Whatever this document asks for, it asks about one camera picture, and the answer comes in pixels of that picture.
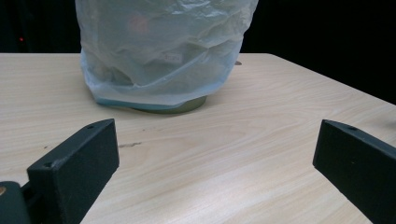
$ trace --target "white plastic bag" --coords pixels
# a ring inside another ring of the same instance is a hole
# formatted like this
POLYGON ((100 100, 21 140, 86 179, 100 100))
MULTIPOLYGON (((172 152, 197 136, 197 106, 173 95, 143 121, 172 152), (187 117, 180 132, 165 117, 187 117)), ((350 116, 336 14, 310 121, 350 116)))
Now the white plastic bag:
POLYGON ((174 108, 231 73, 258 0, 76 0, 81 68, 95 101, 174 108))

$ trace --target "translucent plastic bag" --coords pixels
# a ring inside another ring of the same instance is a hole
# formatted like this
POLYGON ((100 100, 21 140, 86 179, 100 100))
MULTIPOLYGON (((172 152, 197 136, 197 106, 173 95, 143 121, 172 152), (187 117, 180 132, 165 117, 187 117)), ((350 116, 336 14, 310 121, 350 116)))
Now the translucent plastic bag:
POLYGON ((226 81, 258 0, 76 0, 95 101, 166 109, 226 81))

